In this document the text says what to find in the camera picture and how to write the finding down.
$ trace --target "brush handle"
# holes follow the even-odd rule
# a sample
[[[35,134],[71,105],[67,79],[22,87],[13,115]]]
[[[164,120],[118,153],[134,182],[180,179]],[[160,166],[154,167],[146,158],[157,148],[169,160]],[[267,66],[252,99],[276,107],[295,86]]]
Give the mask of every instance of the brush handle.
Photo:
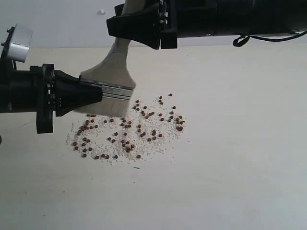
[[[143,10],[146,0],[126,0],[122,15]],[[106,58],[81,77],[95,81],[135,88],[136,83],[127,70],[127,55],[131,40],[116,38]]]

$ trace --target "white granule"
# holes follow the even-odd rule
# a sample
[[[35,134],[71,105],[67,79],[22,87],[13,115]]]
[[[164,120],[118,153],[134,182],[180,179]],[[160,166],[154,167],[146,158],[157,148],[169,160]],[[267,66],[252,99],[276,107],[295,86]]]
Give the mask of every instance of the white granule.
[[[109,155],[109,160],[101,162],[108,162],[111,165],[115,162],[116,159],[114,157],[116,155],[119,158],[124,157],[130,161],[139,161],[141,159],[146,161],[144,156],[150,156],[151,154],[155,155],[156,153],[164,154],[167,148],[163,147],[163,145],[167,143],[169,147],[169,144],[174,142],[174,140],[180,139],[184,131],[178,131],[177,126],[185,129],[186,123],[182,125],[176,124],[176,118],[179,118],[182,114],[178,112],[177,108],[172,109],[173,105],[168,102],[168,97],[163,99],[163,105],[160,105],[158,97],[156,98],[157,99],[153,100],[151,104],[140,101],[139,111],[133,109],[137,103],[130,103],[131,109],[128,112],[129,116],[125,117],[125,123],[121,118],[113,118],[114,122],[110,122],[111,118],[107,116],[85,117],[84,122],[78,121],[77,124],[72,124],[71,134],[68,134],[66,143],[72,146],[72,143],[76,142],[78,150],[74,150],[75,146],[72,146],[72,149],[80,154],[84,154],[83,150],[87,149],[86,154],[90,155],[93,159],[95,159],[96,156],[101,158],[102,154]],[[154,112],[154,115],[146,119],[145,116],[141,114],[141,111],[144,111],[146,115]],[[170,116],[173,116],[171,122],[168,121]],[[85,125],[85,120],[91,121],[92,119],[94,122],[89,122],[87,126],[92,126],[94,128],[85,130],[78,136],[77,132]],[[132,122],[131,128],[125,128],[125,126],[120,125],[121,123],[128,125],[129,121]],[[83,138],[90,139],[90,142],[87,143]],[[114,139],[115,143],[107,140],[108,138],[111,138],[111,140]],[[135,148],[127,152],[126,147],[123,147],[121,143],[122,140],[126,147],[134,145]],[[139,154],[141,155],[141,159],[137,159],[137,155]]]

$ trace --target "paintbrush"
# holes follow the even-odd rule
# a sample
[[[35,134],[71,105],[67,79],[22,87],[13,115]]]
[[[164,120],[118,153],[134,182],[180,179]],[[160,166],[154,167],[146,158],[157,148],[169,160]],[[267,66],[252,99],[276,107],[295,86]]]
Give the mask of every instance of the paintbrush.
[[[143,10],[146,0],[126,0],[122,15]],[[94,115],[125,117],[130,98],[136,87],[127,69],[130,40],[116,38],[106,58],[95,67],[81,73],[80,80],[102,88],[99,103],[76,109],[76,112]]]

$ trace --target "table surface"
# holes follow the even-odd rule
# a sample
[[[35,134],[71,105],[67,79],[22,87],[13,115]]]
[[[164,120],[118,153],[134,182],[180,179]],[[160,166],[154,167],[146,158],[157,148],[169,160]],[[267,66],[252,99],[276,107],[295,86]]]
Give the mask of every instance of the table surface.
[[[306,51],[132,48],[134,98],[172,92],[189,119],[151,161],[76,157],[65,142],[83,116],[74,112],[46,135],[33,113],[0,115],[0,229],[306,229]],[[32,49],[19,67],[55,63],[78,76],[107,52]]]

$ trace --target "brush bristles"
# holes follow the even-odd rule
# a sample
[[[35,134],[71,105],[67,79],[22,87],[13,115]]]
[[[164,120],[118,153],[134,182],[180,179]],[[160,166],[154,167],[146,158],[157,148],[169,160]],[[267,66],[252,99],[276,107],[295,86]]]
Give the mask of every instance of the brush bristles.
[[[82,114],[105,115],[113,117],[125,117],[129,109],[129,101],[103,97],[101,102],[75,109]]]

